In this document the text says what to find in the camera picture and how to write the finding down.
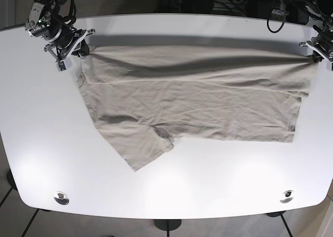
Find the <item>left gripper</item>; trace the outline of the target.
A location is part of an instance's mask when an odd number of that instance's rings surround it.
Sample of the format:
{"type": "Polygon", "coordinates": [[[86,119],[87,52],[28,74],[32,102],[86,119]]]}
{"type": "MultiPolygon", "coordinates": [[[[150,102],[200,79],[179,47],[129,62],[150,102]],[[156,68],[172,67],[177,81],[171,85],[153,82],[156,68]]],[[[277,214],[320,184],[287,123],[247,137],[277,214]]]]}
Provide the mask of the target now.
{"type": "Polygon", "coordinates": [[[312,59],[319,63],[322,59],[332,59],[332,25],[324,25],[322,28],[313,25],[313,29],[318,33],[310,41],[301,42],[300,47],[308,47],[313,50],[312,59]]]}

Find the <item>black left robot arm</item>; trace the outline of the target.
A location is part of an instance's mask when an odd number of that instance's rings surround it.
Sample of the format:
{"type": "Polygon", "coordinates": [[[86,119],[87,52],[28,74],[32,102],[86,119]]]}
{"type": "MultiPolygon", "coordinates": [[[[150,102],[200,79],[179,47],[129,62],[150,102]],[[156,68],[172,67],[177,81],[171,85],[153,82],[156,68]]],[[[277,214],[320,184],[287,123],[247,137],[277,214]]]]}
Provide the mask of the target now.
{"type": "Polygon", "coordinates": [[[320,15],[321,27],[313,26],[318,33],[305,46],[313,49],[322,58],[332,63],[332,0],[302,0],[316,14],[320,15]]]}

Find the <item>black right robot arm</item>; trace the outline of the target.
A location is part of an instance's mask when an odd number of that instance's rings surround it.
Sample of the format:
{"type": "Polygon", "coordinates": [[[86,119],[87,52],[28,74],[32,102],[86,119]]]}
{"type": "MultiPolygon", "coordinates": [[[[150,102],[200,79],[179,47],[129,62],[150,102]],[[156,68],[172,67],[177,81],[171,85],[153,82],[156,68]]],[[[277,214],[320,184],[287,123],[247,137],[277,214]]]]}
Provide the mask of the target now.
{"type": "Polygon", "coordinates": [[[50,53],[57,64],[64,65],[68,56],[86,57],[90,52],[85,38],[95,30],[76,29],[75,22],[74,0],[34,0],[25,31],[31,37],[47,41],[44,51],[50,53]]]}

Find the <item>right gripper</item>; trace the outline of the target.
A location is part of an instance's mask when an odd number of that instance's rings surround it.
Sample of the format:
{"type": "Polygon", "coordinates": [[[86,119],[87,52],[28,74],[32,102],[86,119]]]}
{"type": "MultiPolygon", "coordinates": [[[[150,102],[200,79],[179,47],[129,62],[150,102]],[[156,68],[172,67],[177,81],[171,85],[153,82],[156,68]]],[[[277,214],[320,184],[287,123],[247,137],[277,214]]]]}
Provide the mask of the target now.
{"type": "Polygon", "coordinates": [[[44,51],[50,53],[55,62],[74,55],[80,58],[90,53],[85,38],[95,33],[91,30],[78,30],[53,18],[42,17],[38,21],[28,21],[25,31],[33,37],[41,37],[47,41],[44,51]]]}

